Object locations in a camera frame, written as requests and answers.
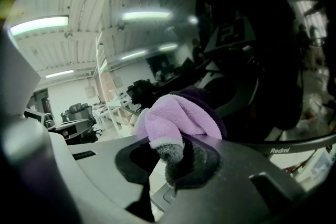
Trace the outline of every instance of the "fuzzy gray fabric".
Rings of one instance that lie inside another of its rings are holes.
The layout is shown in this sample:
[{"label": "fuzzy gray fabric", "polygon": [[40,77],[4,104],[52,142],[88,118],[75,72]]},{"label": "fuzzy gray fabric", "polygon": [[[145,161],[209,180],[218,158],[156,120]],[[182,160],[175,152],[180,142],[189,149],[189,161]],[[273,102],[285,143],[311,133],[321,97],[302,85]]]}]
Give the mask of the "fuzzy gray fabric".
[{"label": "fuzzy gray fabric", "polygon": [[167,163],[165,178],[167,184],[175,188],[176,181],[202,166],[205,152],[199,146],[184,140],[185,147],[164,145],[156,149],[160,158]]}]

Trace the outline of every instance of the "ceiling beam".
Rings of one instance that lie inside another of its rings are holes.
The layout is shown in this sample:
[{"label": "ceiling beam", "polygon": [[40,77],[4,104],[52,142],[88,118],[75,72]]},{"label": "ceiling beam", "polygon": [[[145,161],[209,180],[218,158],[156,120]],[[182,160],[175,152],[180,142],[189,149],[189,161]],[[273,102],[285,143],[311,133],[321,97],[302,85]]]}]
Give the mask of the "ceiling beam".
[{"label": "ceiling beam", "polygon": [[67,70],[76,70],[76,69],[82,69],[82,68],[92,68],[94,69],[97,66],[96,62],[86,62],[86,63],[77,63],[74,65],[67,65],[62,67],[54,67],[54,68],[48,68],[42,71],[39,71],[38,74],[41,77],[44,77],[49,74],[59,73]]},{"label": "ceiling beam", "polygon": [[45,46],[48,44],[52,44],[53,42],[68,42],[69,40],[74,41],[91,41],[94,42],[96,37],[99,36],[99,33],[96,32],[71,32],[72,36],[70,35],[68,38],[64,36],[65,33],[49,33],[43,34],[38,36],[30,36],[23,39],[16,40],[18,47],[30,48],[36,46]]},{"label": "ceiling beam", "polygon": [[98,74],[98,67],[96,67],[96,69],[94,70],[94,73],[93,73],[93,78],[96,78],[96,75]]},{"label": "ceiling beam", "polygon": [[37,88],[35,89],[35,92],[43,90],[43,89],[47,89],[51,86],[55,86],[55,85],[65,83],[65,82],[81,80],[81,79],[91,79],[91,78],[92,78],[92,76],[86,76],[86,77],[82,77],[82,78],[72,78],[72,79],[68,79],[68,80],[58,80],[58,81],[54,81],[54,82],[51,82],[51,83],[43,83],[43,84],[39,84],[37,86]]},{"label": "ceiling beam", "polygon": [[[116,36],[118,34],[124,34],[133,31],[148,31],[154,30],[157,33],[167,29],[172,25],[172,21],[163,21],[163,22],[141,22],[141,23],[127,23],[122,26],[114,26],[101,31],[103,37]],[[173,23],[175,28],[181,29],[196,29],[195,25],[191,25],[188,21],[174,21]]]},{"label": "ceiling beam", "polygon": [[73,79],[76,79],[76,77],[78,77],[78,76],[84,76],[84,75],[92,77],[93,72],[94,72],[94,69],[91,69],[91,70],[87,70],[87,71],[74,72],[74,73],[67,74],[67,75],[64,75],[64,76],[60,76],[60,77],[57,76],[57,77],[52,77],[52,78],[48,78],[48,79],[46,77],[42,77],[41,80],[40,80],[40,84],[48,84],[48,83],[52,83],[52,82],[59,81],[59,80],[69,80],[69,81],[71,81]]}]

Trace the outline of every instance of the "person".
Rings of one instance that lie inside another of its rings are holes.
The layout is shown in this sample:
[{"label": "person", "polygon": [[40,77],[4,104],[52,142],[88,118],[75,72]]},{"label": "person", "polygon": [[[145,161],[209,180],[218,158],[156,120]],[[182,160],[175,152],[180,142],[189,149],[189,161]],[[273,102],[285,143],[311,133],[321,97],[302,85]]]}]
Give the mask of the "person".
[{"label": "person", "polygon": [[157,85],[158,87],[161,86],[166,81],[166,78],[164,77],[162,70],[159,70],[158,72],[156,72],[155,80],[158,83]]},{"label": "person", "polygon": [[[246,125],[251,126],[249,133],[263,133],[260,137],[266,137],[274,125],[283,130],[293,128],[299,121],[302,103],[301,90],[297,83],[300,72],[300,50],[294,34],[295,14],[287,0],[202,1],[211,6],[213,33],[219,27],[234,25],[240,18],[246,17],[257,38],[253,47],[262,72],[258,74],[259,86],[254,98],[258,116],[255,121],[247,121]],[[239,32],[244,30],[244,26],[232,31],[234,27],[224,28],[224,32],[221,31],[225,39],[233,41],[244,39],[245,33]],[[198,45],[194,46],[193,56],[195,56],[195,63],[198,64],[202,55],[199,53]],[[224,54],[227,59],[232,59],[228,53],[234,53],[234,51],[228,52],[225,48],[222,51],[214,49],[206,56],[220,68],[220,65],[226,64],[226,61],[223,61]],[[239,61],[234,61],[233,64],[239,66]],[[240,70],[238,66],[224,68],[234,72],[234,70]],[[265,98],[268,92],[272,92],[278,98],[269,102]],[[284,113],[291,115],[284,119]],[[241,123],[242,119],[247,119],[248,116],[240,115],[238,118]],[[225,124],[229,126],[232,122],[234,121],[227,120]],[[234,132],[235,136],[246,133],[246,125],[233,124],[230,131]]]},{"label": "person", "polygon": [[314,70],[315,60],[313,52],[310,49],[311,40],[308,37],[304,24],[299,25],[299,31],[297,33],[297,43],[301,51],[302,65],[305,69],[309,69],[310,66],[311,70]]},{"label": "person", "polygon": [[193,61],[196,64],[196,66],[200,66],[202,63],[205,62],[205,57],[203,55],[200,41],[197,38],[194,38],[193,41]]},{"label": "person", "polygon": [[318,34],[318,30],[317,27],[315,25],[311,25],[309,27],[309,35],[310,35],[310,40],[312,45],[317,46],[318,45],[318,40],[317,40],[317,35]]}]

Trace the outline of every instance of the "black clothing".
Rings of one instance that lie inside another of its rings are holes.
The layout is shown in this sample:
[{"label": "black clothing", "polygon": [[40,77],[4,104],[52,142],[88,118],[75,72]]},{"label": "black clothing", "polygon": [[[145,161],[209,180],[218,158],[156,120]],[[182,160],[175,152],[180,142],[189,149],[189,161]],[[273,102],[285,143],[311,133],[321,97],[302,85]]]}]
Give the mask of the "black clothing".
[{"label": "black clothing", "polygon": [[202,50],[200,47],[194,47],[193,49],[193,60],[196,66],[200,66],[203,63],[203,60],[200,57],[200,54],[202,54]]},{"label": "black clothing", "polygon": [[309,40],[309,37],[306,33],[306,31],[299,31],[298,34],[297,34],[297,43],[298,43],[298,46],[304,50],[309,50],[309,43],[310,43],[310,40]]}]

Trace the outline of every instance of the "office chair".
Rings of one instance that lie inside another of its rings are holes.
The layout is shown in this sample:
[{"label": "office chair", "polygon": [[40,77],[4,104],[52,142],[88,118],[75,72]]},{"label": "office chair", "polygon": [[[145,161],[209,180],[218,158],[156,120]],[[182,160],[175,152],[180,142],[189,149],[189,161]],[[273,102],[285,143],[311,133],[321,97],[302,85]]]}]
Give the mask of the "office chair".
[{"label": "office chair", "polygon": [[[94,130],[93,126],[97,123],[95,117],[92,114],[92,106],[89,106],[87,103],[81,104],[77,103],[69,107],[68,118],[70,121],[75,120],[83,120],[83,119],[89,119],[91,121],[91,127],[87,129],[85,132],[83,132],[80,135],[80,141],[77,139],[75,144],[87,144],[87,143],[94,143],[98,140],[97,133],[101,136],[101,133],[99,133],[99,130]],[[67,140],[67,144],[73,144],[72,139]]]}]

